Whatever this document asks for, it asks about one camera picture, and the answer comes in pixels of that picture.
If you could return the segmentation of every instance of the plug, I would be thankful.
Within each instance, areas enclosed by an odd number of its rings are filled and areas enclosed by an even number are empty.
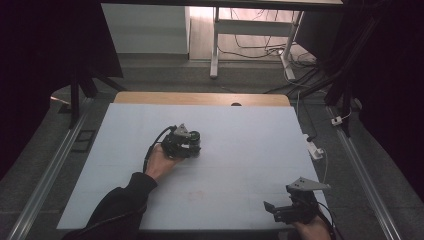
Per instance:
[[[305,138],[306,147],[308,148],[309,154],[311,155],[312,159],[313,160],[321,159],[324,151],[321,148],[317,148],[315,146],[314,142],[312,142],[308,134],[303,134],[303,137]]]
[[[343,120],[340,116],[331,119],[331,124],[333,124],[333,126],[337,126],[337,125],[341,124],[342,122],[343,122]]]

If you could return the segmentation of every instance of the wooden table edge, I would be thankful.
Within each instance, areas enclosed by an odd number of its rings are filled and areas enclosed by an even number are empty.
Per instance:
[[[221,105],[289,107],[281,94],[186,93],[186,92],[119,92],[114,103],[163,105]]]

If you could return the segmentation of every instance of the hand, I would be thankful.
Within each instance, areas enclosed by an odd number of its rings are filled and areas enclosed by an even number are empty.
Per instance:
[[[162,146],[160,144],[156,144],[147,163],[146,174],[152,177],[155,181],[158,181],[160,177],[170,172],[177,163],[183,160],[184,158],[170,159],[166,156]]]
[[[316,216],[308,224],[300,222],[292,223],[296,230],[299,232],[302,240],[330,240],[330,233],[325,222]]]

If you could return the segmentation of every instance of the wall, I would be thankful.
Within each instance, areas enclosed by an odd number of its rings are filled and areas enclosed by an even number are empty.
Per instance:
[[[189,52],[189,7],[102,4],[117,53]]]

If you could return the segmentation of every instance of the table leg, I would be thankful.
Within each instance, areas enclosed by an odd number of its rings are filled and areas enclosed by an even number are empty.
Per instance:
[[[284,49],[284,51],[278,52],[280,54],[281,62],[283,63],[283,66],[284,66],[284,71],[286,73],[287,79],[289,81],[296,80],[293,74],[293,70],[291,68],[290,61],[289,61],[289,54],[290,54],[290,48],[293,44],[294,36],[296,35],[297,28],[299,27],[299,22],[300,22],[300,18],[302,17],[302,14],[303,14],[303,11],[299,11],[293,22],[290,35],[287,39],[286,48]]]
[[[215,19],[213,22],[213,46],[212,46],[212,57],[211,57],[211,79],[218,77],[218,26],[219,22],[219,8],[215,8]]]

